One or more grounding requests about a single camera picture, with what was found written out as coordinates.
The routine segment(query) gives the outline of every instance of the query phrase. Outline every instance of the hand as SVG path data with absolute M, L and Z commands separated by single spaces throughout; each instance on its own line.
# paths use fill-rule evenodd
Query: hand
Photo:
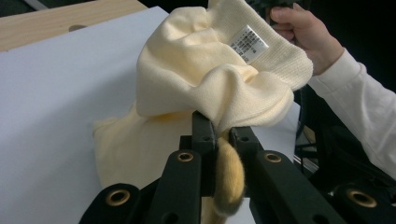
M 293 8 L 273 7 L 273 28 L 289 42 L 305 50 L 314 65 L 314 76 L 326 71 L 344 52 L 344 48 L 325 24 L 310 11 L 294 3 Z

